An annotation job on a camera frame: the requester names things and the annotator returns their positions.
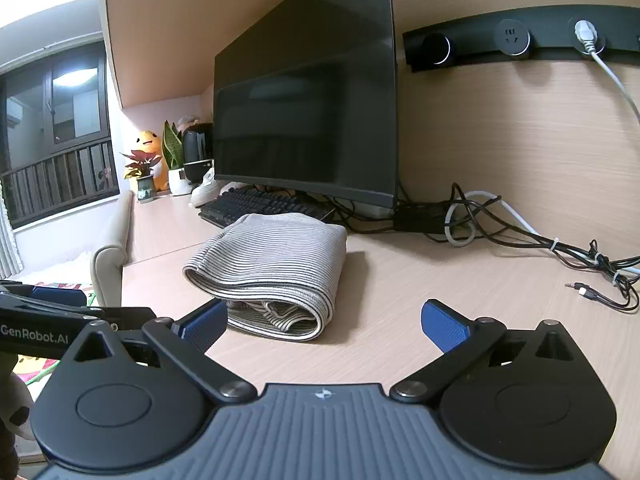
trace wooden shelf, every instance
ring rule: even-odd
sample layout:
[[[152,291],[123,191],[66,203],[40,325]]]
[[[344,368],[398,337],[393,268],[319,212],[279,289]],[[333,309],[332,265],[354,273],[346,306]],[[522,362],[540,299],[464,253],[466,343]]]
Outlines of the wooden shelf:
[[[282,0],[101,0],[120,105],[203,93],[214,58]]]

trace folded towel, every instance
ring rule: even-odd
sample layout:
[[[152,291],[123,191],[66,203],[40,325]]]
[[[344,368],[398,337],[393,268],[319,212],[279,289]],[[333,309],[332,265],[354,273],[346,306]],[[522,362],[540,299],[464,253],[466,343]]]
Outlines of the folded towel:
[[[308,341],[334,314],[346,241],[344,227],[300,213],[249,214],[209,240],[182,273],[226,300],[231,326]]]

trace speaker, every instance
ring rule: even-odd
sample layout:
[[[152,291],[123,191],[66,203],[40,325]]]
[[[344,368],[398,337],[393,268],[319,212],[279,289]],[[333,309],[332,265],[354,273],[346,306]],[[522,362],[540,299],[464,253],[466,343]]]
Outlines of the speaker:
[[[199,123],[189,126],[182,133],[182,151],[185,170],[187,164],[191,162],[210,161],[213,158],[213,123]]]
[[[196,162],[186,162],[184,165],[184,176],[187,177],[192,184],[199,184],[205,173],[213,167],[213,160],[197,160]]]

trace plant pot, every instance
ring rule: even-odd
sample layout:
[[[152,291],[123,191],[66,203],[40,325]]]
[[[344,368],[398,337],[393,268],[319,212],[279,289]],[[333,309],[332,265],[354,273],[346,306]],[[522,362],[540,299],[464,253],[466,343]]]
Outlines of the plant pot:
[[[191,193],[193,184],[184,174],[184,168],[169,170],[169,189],[172,195],[187,195]]]
[[[156,197],[154,176],[141,176],[136,180],[138,181],[138,202],[141,204],[151,202]]]

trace black keyboard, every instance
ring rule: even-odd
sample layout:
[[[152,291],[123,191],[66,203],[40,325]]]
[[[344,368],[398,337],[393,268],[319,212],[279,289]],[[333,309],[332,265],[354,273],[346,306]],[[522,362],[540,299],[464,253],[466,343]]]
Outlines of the black keyboard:
[[[232,188],[202,206],[199,215],[218,227],[226,227],[248,213],[302,213],[318,220],[325,220],[331,218],[333,211],[333,208],[322,203],[300,200],[296,196],[283,196],[252,188]]]

